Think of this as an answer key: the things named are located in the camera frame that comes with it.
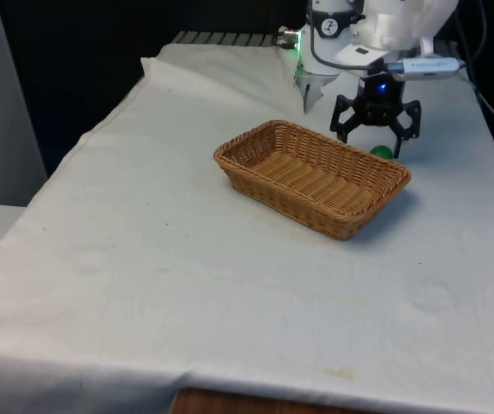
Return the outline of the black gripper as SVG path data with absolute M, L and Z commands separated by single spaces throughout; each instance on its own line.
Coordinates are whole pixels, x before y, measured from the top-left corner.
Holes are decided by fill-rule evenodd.
M 396 136 L 393 158 L 397 159 L 405 141 L 420 136 L 422 106 L 418 100 L 403 103 L 404 82 L 392 76 L 371 76 L 361 78 L 358 83 L 357 96 L 349 99 L 338 95 L 331 117 L 329 129 L 343 143 L 348 143 L 348 136 L 361 125 L 388 126 Z M 341 115 L 352 109 L 353 114 L 345 121 Z M 410 118 L 410 125 L 403 127 L 398 117 L 405 113 Z

